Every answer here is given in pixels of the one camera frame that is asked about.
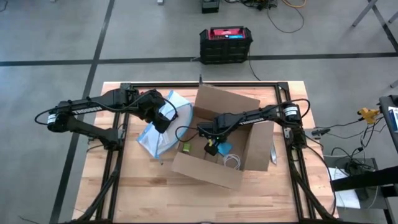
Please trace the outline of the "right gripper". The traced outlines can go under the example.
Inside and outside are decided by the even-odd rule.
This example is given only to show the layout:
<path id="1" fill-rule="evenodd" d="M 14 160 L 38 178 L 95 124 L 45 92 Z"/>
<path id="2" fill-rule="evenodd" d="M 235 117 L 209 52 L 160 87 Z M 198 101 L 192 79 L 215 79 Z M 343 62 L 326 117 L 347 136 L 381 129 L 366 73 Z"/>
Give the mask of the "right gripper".
<path id="1" fill-rule="evenodd" d="M 236 115 L 232 113 L 221 114 L 213 121 L 199 122 L 197 130 L 201 137 L 216 142 L 225 142 L 226 138 L 236 129 Z"/>

